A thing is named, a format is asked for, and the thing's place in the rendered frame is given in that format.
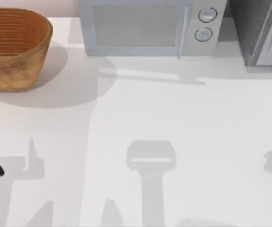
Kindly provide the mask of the pale microwave oven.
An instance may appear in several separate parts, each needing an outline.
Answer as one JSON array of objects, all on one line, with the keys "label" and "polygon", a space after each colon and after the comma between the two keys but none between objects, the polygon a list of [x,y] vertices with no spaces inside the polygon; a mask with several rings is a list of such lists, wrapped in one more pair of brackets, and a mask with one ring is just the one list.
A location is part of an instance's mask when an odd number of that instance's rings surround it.
[{"label": "pale microwave oven", "polygon": [[[189,9],[188,26],[184,42],[183,56],[206,56],[212,55],[217,41],[219,30],[221,27],[223,15],[225,12],[227,0],[192,0],[192,6]],[[209,23],[203,23],[198,19],[198,13],[201,9],[215,8],[217,17]],[[206,42],[198,42],[194,34],[197,30],[210,28],[213,31],[213,36]]]}]

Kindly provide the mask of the microwave oven door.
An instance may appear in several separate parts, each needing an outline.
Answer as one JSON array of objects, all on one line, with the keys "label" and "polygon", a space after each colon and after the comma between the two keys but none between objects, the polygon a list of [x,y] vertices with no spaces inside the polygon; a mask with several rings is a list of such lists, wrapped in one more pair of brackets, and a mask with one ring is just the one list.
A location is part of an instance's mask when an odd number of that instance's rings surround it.
[{"label": "microwave oven door", "polygon": [[192,0],[78,0],[88,56],[178,56]]}]

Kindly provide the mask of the brown wicker basket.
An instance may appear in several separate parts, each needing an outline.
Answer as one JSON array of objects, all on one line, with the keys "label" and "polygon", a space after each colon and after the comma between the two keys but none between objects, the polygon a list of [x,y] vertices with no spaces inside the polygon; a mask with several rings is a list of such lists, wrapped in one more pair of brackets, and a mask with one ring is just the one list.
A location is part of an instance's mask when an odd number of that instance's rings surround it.
[{"label": "brown wicker basket", "polygon": [[0,7],[0,91],[30,88],[42,70],[53,34],[43,15]]}]

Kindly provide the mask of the microwave knob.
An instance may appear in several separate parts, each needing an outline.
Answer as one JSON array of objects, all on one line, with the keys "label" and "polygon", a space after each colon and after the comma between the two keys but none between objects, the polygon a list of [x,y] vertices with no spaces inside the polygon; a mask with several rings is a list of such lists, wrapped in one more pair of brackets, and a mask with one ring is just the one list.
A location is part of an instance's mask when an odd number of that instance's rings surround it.
[{"label": "microwave knob", "polygon": [[198,19],[203,23],[209,23],[216,19],[217,11],[215,8],[201,9],[198,13]]},{"label": "microwave knob", "polygon": [[194,37],[198,42],[206,42],[213,36],[213,31],[210,28],[199,29],[195,32]]}]

